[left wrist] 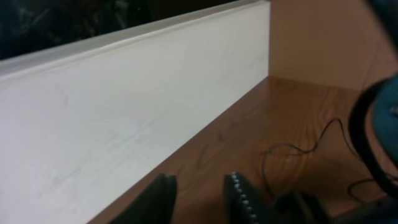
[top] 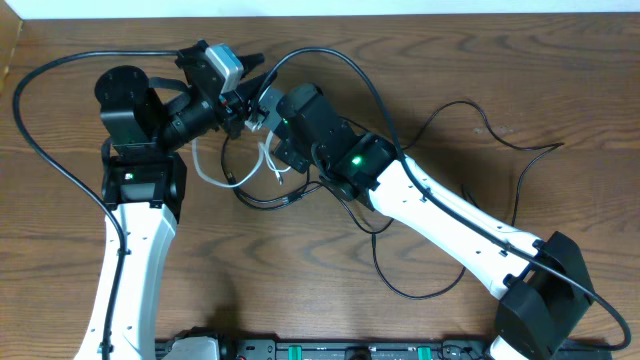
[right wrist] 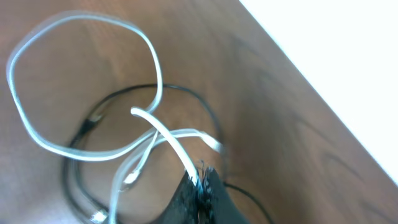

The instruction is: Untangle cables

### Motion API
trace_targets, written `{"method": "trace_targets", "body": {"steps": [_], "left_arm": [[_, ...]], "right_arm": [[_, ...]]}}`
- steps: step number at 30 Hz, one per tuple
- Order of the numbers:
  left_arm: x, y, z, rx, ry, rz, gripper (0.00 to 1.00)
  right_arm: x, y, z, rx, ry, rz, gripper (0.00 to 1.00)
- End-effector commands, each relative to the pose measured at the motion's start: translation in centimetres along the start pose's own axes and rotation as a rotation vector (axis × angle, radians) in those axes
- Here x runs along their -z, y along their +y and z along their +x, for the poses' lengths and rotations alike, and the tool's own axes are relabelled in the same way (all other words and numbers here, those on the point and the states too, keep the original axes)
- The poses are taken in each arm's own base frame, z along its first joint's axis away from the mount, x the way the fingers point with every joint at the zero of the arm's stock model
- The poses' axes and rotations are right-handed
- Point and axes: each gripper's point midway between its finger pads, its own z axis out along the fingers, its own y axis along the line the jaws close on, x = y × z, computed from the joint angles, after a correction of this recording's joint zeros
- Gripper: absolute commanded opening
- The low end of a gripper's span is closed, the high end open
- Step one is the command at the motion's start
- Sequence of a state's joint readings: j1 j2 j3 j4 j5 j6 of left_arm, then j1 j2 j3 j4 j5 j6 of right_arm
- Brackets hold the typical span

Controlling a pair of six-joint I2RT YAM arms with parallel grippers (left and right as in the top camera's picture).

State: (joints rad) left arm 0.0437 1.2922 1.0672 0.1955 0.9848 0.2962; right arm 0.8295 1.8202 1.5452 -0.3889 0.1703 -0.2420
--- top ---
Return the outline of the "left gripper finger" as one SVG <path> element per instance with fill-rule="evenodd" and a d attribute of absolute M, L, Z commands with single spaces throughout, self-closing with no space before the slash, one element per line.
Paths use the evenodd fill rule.
<path fill-rule="evenodd" d="M 270 86 L 273 82 L 273 79 L 269 78 L 267 72 L 240 83 L 234 90 L 234 94 L 238 100 L 253 100 L 255 97 L 260 97 L 263 93 L 261 87 L 264 82 L 266 82 L 266 87 Z"/>
<path fill-rule="evenodd" d="M 240 56 L 239 60 L 244 70 L 253 70 L 265 62 L 265 57 L 262 53 L 255 53 L 255 54 Z"/>

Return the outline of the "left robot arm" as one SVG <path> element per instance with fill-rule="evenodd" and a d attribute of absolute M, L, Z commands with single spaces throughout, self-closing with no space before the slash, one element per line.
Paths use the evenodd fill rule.
<path fill-rule="evenodd" d="M 178 149 L 210 129 L 240 135 L 263 76 L 261 53 L 238 56 L 200 41 L 178 51 L 184 80 L 132 65 L 106 71 L 94 93 L 103 145 L 106 244 L 79 359 L 152 359 L 165 260 L 177 232 L 187 167 Z"/>

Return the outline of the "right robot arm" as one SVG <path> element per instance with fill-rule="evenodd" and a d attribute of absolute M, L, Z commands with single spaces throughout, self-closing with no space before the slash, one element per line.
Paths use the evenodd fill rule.
<path fill-rule="evenodd" d="M 578 245 L 505 224 L 448 190 L 394 144 L 356 133 L 321 90 L 303 84 L 258 98 L 257 122 L 280 142 L 276 157 L 298 172 L 316 166 L 322 185 L 423 235 L 497 299 L 494 359 L 552 359 L 593 304 Z"/>

